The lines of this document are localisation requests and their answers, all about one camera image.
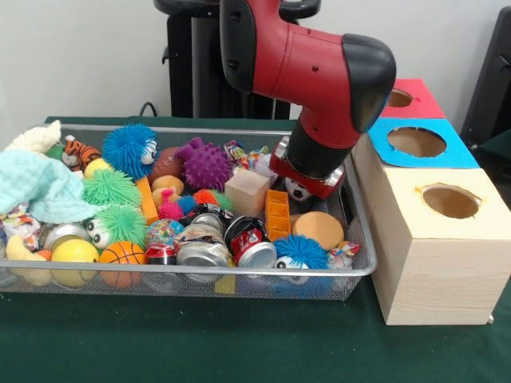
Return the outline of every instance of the circular hole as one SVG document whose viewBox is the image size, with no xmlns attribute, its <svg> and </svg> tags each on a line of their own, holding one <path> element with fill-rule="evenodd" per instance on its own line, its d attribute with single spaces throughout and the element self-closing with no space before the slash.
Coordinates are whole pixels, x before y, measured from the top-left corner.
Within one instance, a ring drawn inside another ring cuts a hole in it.
<svg viewBox="0 0 511 383">
<path fill-rule="evenodd" d="M 387 105 L 394 106 L 395 108 L 405 108 L 410 105 L 413 100 L 414 98 L 409 93 L 399 89 L 392 89 Z"/>
<path fill-rule="evenodd" d="M 436 157 L 446 148 L 446 142 L 434 132 L 424 128 L 397 128 L 389 133 L 389 143 L 401 152 L 416 157 Z"/>
<path fill-rule="evenodd" d="M 469 218 L 479 210 L 479 199 L 456 186 L 430 186 L 422 193 L 422 198 L 433 210 L 450 218 Z"/>
</svg>

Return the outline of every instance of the yellow ball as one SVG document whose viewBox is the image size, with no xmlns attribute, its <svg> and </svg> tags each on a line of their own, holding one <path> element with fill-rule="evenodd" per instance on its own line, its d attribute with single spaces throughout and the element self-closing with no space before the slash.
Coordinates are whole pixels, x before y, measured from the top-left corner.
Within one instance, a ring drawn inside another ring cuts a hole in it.
<svg viewBox="0 0 511 383">
<path fill-rule="evenodd" d="M 96 158 L 90 164 L 87 165 L 84 171 L 85 178 L 93 178 L 96 170 L 109 169 L 113 170 L 112 165 L 103 160 L 102 158 Z"/>
<path fill-rule="evenodd" d="M 70 239 L 61 243 L 51 256 L 52 262 L 93 263 L 98 259 L 96 247 L 84 239 Z M 55 279 L 68 287 L 82 287 L 96 275 L 93 270 L 52 270 L 52 273 Z"/>
</svg>

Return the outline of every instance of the red box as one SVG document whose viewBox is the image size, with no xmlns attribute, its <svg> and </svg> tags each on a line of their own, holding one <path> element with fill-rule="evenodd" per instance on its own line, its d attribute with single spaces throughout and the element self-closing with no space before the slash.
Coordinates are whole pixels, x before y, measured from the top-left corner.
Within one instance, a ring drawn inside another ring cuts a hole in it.
<svg viewBox="0 0 511 383">
<path fill-rule="evenodd" d="M 422 79 L 400 78 L 381 117 L 446 118 L 446 115 Z"/>
</svg>

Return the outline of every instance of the white wall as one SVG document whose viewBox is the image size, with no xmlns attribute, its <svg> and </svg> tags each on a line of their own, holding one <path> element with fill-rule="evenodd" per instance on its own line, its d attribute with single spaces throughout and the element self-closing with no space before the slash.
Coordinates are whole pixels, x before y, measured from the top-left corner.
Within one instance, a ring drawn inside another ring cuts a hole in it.
<svg viewBox="0 0 511 383">
<path fill-rule="evenodd" d="M 400 77 L 423 77 L 460 128 L 506 0 L 323 0 L 304 25 L 367 34 L 394 51 Z M 0 2 L 0 147 L 48 115 L 169 114 L 160 64 L 166 16 L 152 0 Z"/>
</svg>

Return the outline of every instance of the blue fuzzy ball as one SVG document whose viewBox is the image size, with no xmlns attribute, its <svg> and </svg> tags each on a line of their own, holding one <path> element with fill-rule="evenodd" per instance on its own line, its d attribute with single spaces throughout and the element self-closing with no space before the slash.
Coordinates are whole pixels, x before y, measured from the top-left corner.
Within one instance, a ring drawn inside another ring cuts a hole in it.
<svg viewBox="0 0 511 383">
<path fill-rule="evenodd" d="M 277 258 L 290 257 L 298 266 L 304 263 L 309 269 L 327 269 L 327 253 L 319 243 L 303 235 L 289 235 L 274 243 Z"/>
<path fill-rule="evenodd" d="M 190 211 L 197 206 L 197 202 L 192 195 L 185 195 L 177 200 L 177 204 L 180 206 L 184 215 L 187 215 Z"/>
<path fill-rule="evenodd" d="M 143 163 L 143 156 L 148 156 L 149 160 Z M 103 143 L 105 161 L 134 180 L 151 174 L 158 156 L 156 135 L 144 124 L 129 124 L 115 129 Z"/>
</svg>

